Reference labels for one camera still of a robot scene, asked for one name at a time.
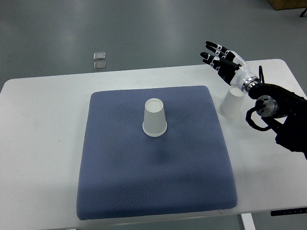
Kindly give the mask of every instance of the gray floor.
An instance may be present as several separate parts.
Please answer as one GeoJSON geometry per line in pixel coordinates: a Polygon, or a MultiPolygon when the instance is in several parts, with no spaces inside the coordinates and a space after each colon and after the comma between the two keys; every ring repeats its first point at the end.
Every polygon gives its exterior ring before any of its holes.
{"type": "MultiPolygon", "coordinates": [[[[274,11],[266,0],[0,0],[0,90],[13,78],[93,72],[97,51],[106,51],[106,71],[198,65],[209,40],[245,60],[283,59],[306,93],[307,15],[300,18],[302,11],[274,11]]],[[[253,215],[257,230],[304,229],[306,217],[253,215]]],[[[111,229],[242,225],[233,216],[111,229]]]]}

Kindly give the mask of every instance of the white table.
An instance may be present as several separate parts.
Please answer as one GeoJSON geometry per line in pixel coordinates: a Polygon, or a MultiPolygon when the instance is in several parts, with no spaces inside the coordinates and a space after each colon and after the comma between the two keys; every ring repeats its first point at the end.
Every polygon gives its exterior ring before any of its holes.
{"type": "MultiPolygon", "coordinates": [[[[282,60],[248,62],[267,83],[304,96],[282,60]]],[[[220,115],[229,86],[207,65],[74,74],[5,83],[0,93],[0,228],[60,229],[241,214],[307,206],[307,160],[275,143],[271,130],[220,115]],[[187,214],[80,221],[76,197],[90,96],[97,91],[205,85],[209,88],[236,179],[236,208],[187,214]]]]}

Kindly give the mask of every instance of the robotic hand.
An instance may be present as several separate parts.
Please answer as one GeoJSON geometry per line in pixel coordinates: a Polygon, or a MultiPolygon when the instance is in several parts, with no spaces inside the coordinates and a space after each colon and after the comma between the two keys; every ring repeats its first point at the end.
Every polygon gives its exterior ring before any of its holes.
{"type": "Polygon", "coordinates": [[[226,83],[237,86],[256,100],[255,107],[246,114],[248,124],[259,131],[272,129],[277,134],[277,144],[290,151],[303,152],[307,159],[307,100],[278,85],[264,83],[262,67],[259,66],[258,78],[236,52],[208,41],[206,48],[217,56],[202,52],[203,62],[217,70],[226,83]],[[253,122],[251,115],[255,111],[267,127],[253,122]],[[287,117],[283,124],[275,120],[281,117],[287,117]]]}

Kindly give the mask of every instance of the cardboard box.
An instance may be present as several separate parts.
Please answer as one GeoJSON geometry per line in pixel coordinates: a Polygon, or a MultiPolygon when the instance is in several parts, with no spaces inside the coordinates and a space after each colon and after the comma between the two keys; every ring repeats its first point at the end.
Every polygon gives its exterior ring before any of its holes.
{"type": "Polygon", "coordinates": [[[269,2],[276,11],[307,7],[307,0],[269,0],[269,2]]]}

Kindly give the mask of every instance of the black cable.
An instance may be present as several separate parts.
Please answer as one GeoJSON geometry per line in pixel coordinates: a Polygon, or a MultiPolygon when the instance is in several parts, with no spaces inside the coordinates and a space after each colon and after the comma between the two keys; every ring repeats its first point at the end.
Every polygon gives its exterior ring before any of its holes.
{"type": "Polygon", "coordinates": [[[263,75],[262,66],[259,66],[259,78],[260,78],[260,82],[264,83],[264,75],[263,75]]]}
{"type": "Polygon", "coordinates": [[[258,130],[258,131],[268,131],[269,129],[271,129],[269,126],[262,128],[258,125],[255,124],[255,122],[251,119],[251,115],[253,112],[257,111],[257,108],[251,108],[250,110],[247,111],[246,113],[246,118],[245,120],[247,121],[247,123],[249,124],[249,126],[251,126],[252,128],[258,130]]]}
{"type": "Polygon", "coordinates": [[[304,16],[304,14],[306,13],[307,8],[301,13],[300,17],[302,18],[304,16]]]}

